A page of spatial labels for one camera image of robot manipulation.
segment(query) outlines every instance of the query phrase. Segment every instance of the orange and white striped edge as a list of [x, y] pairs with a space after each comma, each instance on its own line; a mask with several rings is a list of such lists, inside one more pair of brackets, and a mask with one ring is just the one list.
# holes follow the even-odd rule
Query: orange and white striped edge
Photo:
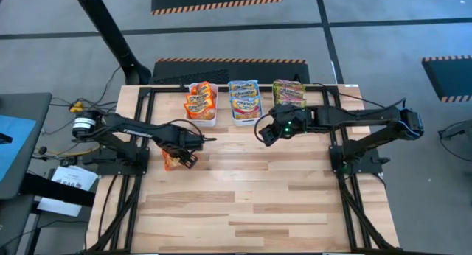
[[256, 5], [256, 4], [270, 4], [270, 3], [276, 3], [276, 2], [281, 2], [281, 1], [283, 0], [225, 1], [225, 2], [214, 3], [214, 4], [201, 4], [201, 5], [190, 5], [186, 7], [157, 9], [157, 10], [152, 11], [151, 14], [152, 15], [167, 15], [171, 13], [186, 13], [186, 12], [213, 10], [213, 9], [228, 8], [228, 7], [241, 7], [241, 6]]
[[158, 58], [156, 62], [213, 62], [213, 63], [304, 63], [299, 59], [234, 59], [234, 58]]
[[[429, 62], [429, 61], [435, 61], [435, 60], [470, 60], [470, 59], [472, 59], [470, 55], [454, 55], [454, 56], [441, 56], [441, 57], [424, 57], [421, 59], [421, 62]], [[472, 100], [472, 95], [441, 97], [441, 101], [444, 103], [467, 102], [471, 100]]]

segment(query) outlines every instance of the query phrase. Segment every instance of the plastic container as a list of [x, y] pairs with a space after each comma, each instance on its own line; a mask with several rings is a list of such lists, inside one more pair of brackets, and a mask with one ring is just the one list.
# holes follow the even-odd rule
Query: plastic container
[[[196, 86], [196, 83], [193, 83], [189, 86], [189, 92], [192, 92], [192, 87]], [[195, 125], [199, 127], [213, 127], [216, 125], [216, 116], [218, 115], [218, 96], [220, 95], [220, 92], [218, 92], [218, 86], [216, 84], [209, 84], [209, 86], [212, 88], [213, 92], [216, 92], [216, 102], [215, 102], [215, 118], [212, 120], [204, 120], [204, 119], [190, 119], [188, 117], [188, 114], [185, 113], [185, 119], [190, 120], [193, 122]]]
[[[263, 98], [262, 96], [260, 95], [260, 91], [259, 91], [259, 88], [257, 88], [257, 94], [259, 95], [259, 98], [260, 98], [260, 113], [261, 113], [261, 116], [264, 116], [264, 109], [263, 109]], [[233, 119], [233, 123], [236, 125], [236, 126], [250, 126], [250, 125], [255, 125], [257, 120], [260, 118], [252, 118], [252, 119], [235, 119], [234, 117], [234, 114], [231, 113], [231, 116], [232, 116], [232, 119]]]

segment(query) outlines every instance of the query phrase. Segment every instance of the white paper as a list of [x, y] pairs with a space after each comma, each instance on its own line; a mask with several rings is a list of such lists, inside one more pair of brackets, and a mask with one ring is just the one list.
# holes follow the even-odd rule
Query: white paper
[[[97, 174], [85, 170], [78, 166], [58, 167], [52, 176], [52, 180], [65, 185], [73, 186], [83, 190], [90, 190], [90, 187], [97, 179]], [[72, 203], [65, 203], [61, 200], [42, 198], [38, 209], [58, 214], [65, 214], [73, 217], [79, 215], [82, 206]]]

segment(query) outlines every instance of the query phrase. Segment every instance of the blue paper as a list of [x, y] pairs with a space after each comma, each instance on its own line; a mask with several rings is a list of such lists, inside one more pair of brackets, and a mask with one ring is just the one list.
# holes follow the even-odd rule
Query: blue paper
[[0, 115], [0, 133], [13, 138], [11, 144], [0, 144], [0, 182], [23, 147], [36, 121]]

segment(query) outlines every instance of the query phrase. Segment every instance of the butcher block tabletop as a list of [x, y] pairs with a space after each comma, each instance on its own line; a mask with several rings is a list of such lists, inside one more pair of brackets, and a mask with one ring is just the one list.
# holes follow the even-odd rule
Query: butcher block tabletop
[[[356, 85], [339, 85], [339, 90], [361, 97]], [[118, 114], [134, 117], [138, 91], [139, 86], [122, 87]], [[318, 92], [307, 92], [305, 98], [308, 105], [323, 105]], [[273, 107], [271, 93], [261, 92], [261, 100], [267, 113]], [[184, 102], [184, 93], [156, 93], [151, 122], [159, 125], [182, 119]], [[364, 109], [363, 102], [357, 99], [341, 96], [341, 103], [347, 110]], [[142, 179], [131, 251], [349, 251], [341, 195], [331, 172], [329, 134], [298, 135], [266, 147], [256, 140], [252, 126], [233, 125], [228, 93], [219, 93], [217, 108], [216, 126], [201, 130], [205, 136], [218, 140], [204, 144], [204, 150], [197, 153], [198, 163], [191, 170], [182, 167], [165, 172], [161, 150], [150, 141], [150, 162]], [[271, 122], [270, 117], [265, 118], [259, 128]], [[351, 139], [360, 139], [369, 134], [369, 128], [349, 127], [347, 132]], [[125, 134], [119, 136], [129, 139]], [[112, 187], [103, 232], [116, 214], [121, 178]], [[370, 174], [360, 174], [358, 179], [366, 215], [388, 242], [398, 245], [384, 185]], [[111, 180], [111, 176], [105, 176], [98, 184], [88, 225], [89, 245], [97, 241], [100, 214]], [[358, 246], [362, 246], [354, 214], [353, 222]], [[118, 248], [124, 245], [127, 224], [125, 218]]]

